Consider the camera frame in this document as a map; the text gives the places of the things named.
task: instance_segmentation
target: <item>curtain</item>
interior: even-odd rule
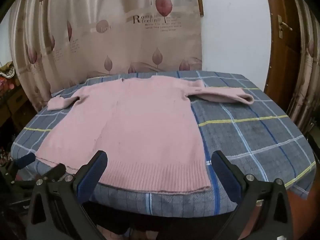
[[[202,68],[198,0],[16,0],[9,40],[36,110],[87,78]]]
[[[320,105],[320,25],[304,0],[295,0],[301,30],[301,63],[288,114],[302,133],[310,130]]]

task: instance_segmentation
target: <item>pink sweater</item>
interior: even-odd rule
[[[190,193],[208,189],[202,138],[189,95],[215,102],[253,103],[238,88],[205,88],[166,76],[119,79],[86,86],[71,98],[52,98],[48,110],[74,106],[44,139],[36,157],[76,173],[103,150],[108,166],[100,179],[144,192]]]

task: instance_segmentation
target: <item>sweater sleeve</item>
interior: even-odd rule
[[[51,98],[48,102],[48,111],[65,109],[77,100],[82,102],[85,98],[87,98],[87,88],[88,87],[80,88],[70,98],[63,98],[60,95]]]
[[[220,103],[241,102],[251,105],[254,102],[253,96],[246,94],[241,88],[216,88],[216,87],[194,87],[185,88],[186,96],[196,95],[204,100]]]

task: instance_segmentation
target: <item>bed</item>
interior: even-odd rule
[[[119,78],[149,78],[166,75],[186,80],[201,79],[206,86],[241,87],[253,95],[251,106],[220,104],[190,97],[191,109],[203,139],[207,172],[212,189],[189,195],[139,193],[98,184],[91,197],[93,202],[115,209],[163,217],[207,217],[235,209],[212,169],[210,159],[221,150],[231,163],[244,174],[259,180],[281,178],[287,189],[302,198],[308,196],[316,173],[312,149],[291,119],[266,94],[247,78],[238,74],[206,71],[175,71],[163,73],[132,73],[90,78],[84,84],[64,89],[52,96],[64,98],[83,86],[108,82]],[[11,148],[13,159],[35,153],[46,135],[70,111],[42,109],[17,136]],[[19,171],[22,179],[34,179],[44,174],[49,166],[36,160]]]

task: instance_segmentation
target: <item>metal screw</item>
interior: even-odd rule
[[[276,183],[279,184],[279,185],[282,185],[283,181],[282,181],[282,179],[276,179]]]
[[[64,178],[64,180],[65,180],[66,182],[72,181],[72,179],[73,179],[72,175],[67,175],[67,176],[65,176],[65,178]]]
[[[256,207],[261,207],[262,204],[263,204],[263,200],[258,200],[258,201],[256,202]]]
[[[43,182],[42,179],[38,179],[37,182],[36,182],[36,184],[37,184],[38,186],[40,186],[40,185],[42,184],[42,182]]]
[[[248,174],[245,176],[248,181],[254,181],[254,176],[252,174]]]

